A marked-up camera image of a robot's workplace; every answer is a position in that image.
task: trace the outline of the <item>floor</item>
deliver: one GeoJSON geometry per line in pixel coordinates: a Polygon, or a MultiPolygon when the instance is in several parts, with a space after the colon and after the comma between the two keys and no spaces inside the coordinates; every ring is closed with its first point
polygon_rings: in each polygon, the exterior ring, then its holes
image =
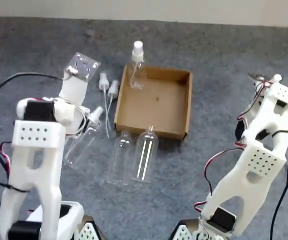
{"type": "MultiPolygon", "coordinates": [[[[183,143],[161,140],[152,184],[117,187],[102,181],[114,137],[98,137],[94,164],[76,172],[63,167],[62,199],[78,201],[95,218],[109,240],[165,240],[181,219],[196,218],[196,201],[208,194],[204,163],[234,143],[236,116],[250,103],[253,85],[246,74],[280,73],[288,86],[288,29],[256,26],[38,18],[0,18],[0,82],[16,72],[62,76],[75,52],[102,63],[110,79],[120,79],[132,42],[144,42],[150,65],[193,72],[190,130],[183,143]]],[[[94,109],[103,98],[96,75],[85,106],[94,109]]],[[[23,77],[0,91],[0,142],[11,140],[16,104],[26,97],[56,97],[61,83],[23,77]]],[[[215,185],[238,159],[227,153],[209,168],[215,185]]],[[[6,178],[0,166],[0,181],[6,178]]],[[[274,208],[285,185],[282,169],[260,211],[239,239],[266,240],[274,208]]],[[[236,201],[227,203],[236,211],[236,201]]],[[[28,195],[22,217],[39,204],[28,195]]],[[[275,240],[288,239],[288,193],[275,223],[275,240]]]]}

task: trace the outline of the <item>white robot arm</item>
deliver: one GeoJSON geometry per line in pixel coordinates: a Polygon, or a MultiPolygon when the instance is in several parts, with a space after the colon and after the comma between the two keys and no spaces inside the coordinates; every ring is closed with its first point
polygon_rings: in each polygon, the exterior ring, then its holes
{"type": "Polygon", "coordinates": [[[82,107],[88,80],[99,63],[80,53],[65,69],[59,98],[31,99],[17,105],[12,140],[14,148],[9,185],[0,208],[0,240],[70,240],[84,216],[77,202],[62,202],[59,188],[65,138],[78,134],[86,126],[89,109],[82,107]],[[43,162],[33,168],[36,151],[43,162]],[[26,221],[19,220],[21,205],[28,191],[36,188],[41,207],[26,221]]]}
{"type": "MultiPolygon", "coordinates": [[[[192,239],[221,240],[239,236],[263,205],[271,183],[286,162],[288,133],[273,135],[272,149],[260,141],[277,131],[288,131],[288,87],[282,85],[281,80],[282,77],[277,74],[272,79],[256,81],[255,89],[262,84],[263,91],[255,90],[256,98],[240,118],[245,123],[245,130],[240,136],[244,150],[234,168],[208,195],[198,230],[192,231],[192,239]],[[233,197],[243,200],[237,216],[220,206],[233,197]]],[[[179,227],[189,235],[185,224],[179,227]]],[[[173,232],[171,239],[176,239],[174,236],[178,237],[179,233],[180,230],[173,232]]]]}

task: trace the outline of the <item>cardboard box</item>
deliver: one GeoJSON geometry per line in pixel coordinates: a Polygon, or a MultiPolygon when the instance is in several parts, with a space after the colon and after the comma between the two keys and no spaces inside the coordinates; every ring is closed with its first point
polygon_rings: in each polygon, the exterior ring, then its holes
{"type": "Polygon", "coordinates": [[[146,67],[143,88],[129,85],[127,66],[120,85],[115,113],[117,131],[140,134],[154,126],[159,137],[182,140],[188,134],[192,73],[146,67]]]}

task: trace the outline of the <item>empty bottle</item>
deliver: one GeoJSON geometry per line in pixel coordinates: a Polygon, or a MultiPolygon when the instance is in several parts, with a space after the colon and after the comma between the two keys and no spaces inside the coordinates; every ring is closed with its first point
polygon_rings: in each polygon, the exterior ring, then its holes
{"type": "Polygon", "coordinates": [[[150,182],[152,169],[151,162],[156,158],[158,137],[151,126],[146,132],[139,135],[135,148],[135,174],[133,179],[150,182]]]}
{"type": "Polygon", "coordinates": [[[128,132],[123,131],[116,139],[112,160],[108,169],[107,182],[125,186],[129,181],[129,164],[134,145],[128,132]]]}
{"type": "Polygon", "coordinates": [[[78,170],[82,166],[82,163],[87,160],[89,147],[95,140],[99,130],[99,117],[103,111],[103,108],[99,106],[89,114],[87,129],[75,142],[71,143],[69,150],[64,156],[64,165],[78,170]]]}
{"type": "Polygon", "coordinates": [[[143,82],[147,79],[144,66],[143,42],[134,42],[132,60],[131,63],[128,64],[127,69],[130,87],[133,89],[142,89],[143,82]]]}

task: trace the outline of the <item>white wire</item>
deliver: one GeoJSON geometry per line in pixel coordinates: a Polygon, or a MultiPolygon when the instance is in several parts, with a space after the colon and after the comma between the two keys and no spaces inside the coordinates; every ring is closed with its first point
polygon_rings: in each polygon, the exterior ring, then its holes
{"type": "MultiPolygon", "coordinates": [[[[103,93],[104,93],[105,111],[106,111],[106,119],[107,119],[108,110],[107,110],[107,100],[106,100],[106,89],[103,90],[103,93]]],[[[106,135],[109,138],[107,121],[105,121],[105,127],[106,127],[106,135]]]]}
{"type": "Polygon", "coordinates": [[[85,113],[84,113],[83,110],[82,110],[80,107],[78,107],[78,106],[76,106],[76,109],[77,109],[77,110],[82,114],[82,116],[83,116],[83,124],[82,124],[82,125],[80,126],[80,128],[78,128],[76,131],[67,133],[66,135],[76,135],[76,134],[78,134],[81,130],[83,130],[84,127],[86,126],[87,119],[86,119],[85,113]]]}
{"type": "Polygon", "coordinates": [[[107,115],[106,115],[106,122],[107,122],[107,124],[108,124],[108,128],[109,128],[109,130],[111,130],[112,129],[112,126],[110,125],[110,121],[109,121],[109,111],[110,111],[110,107],[112,106],[112,102],[113,102],[113,97],[111,96],[110,97],[110,100],[109,100],[109,105],[108,105],[108,113],[107,113],[107,115]]]}

